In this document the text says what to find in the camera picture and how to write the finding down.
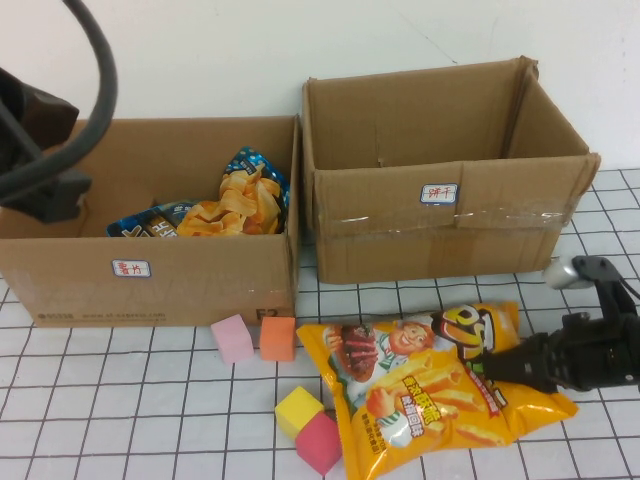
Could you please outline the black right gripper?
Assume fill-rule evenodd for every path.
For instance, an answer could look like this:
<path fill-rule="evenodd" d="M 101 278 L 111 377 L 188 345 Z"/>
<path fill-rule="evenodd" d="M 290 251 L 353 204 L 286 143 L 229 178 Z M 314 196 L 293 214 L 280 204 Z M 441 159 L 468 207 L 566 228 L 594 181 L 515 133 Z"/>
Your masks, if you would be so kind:
<path fill-rule="evenodd" d="M 560 387 L 576 391 L 639 384 L 639 317 L 592 319 L 563 317 L 563 327 L 532 335 L 516 352 L 486 355 L 484 377 L 555 393 Z"/>

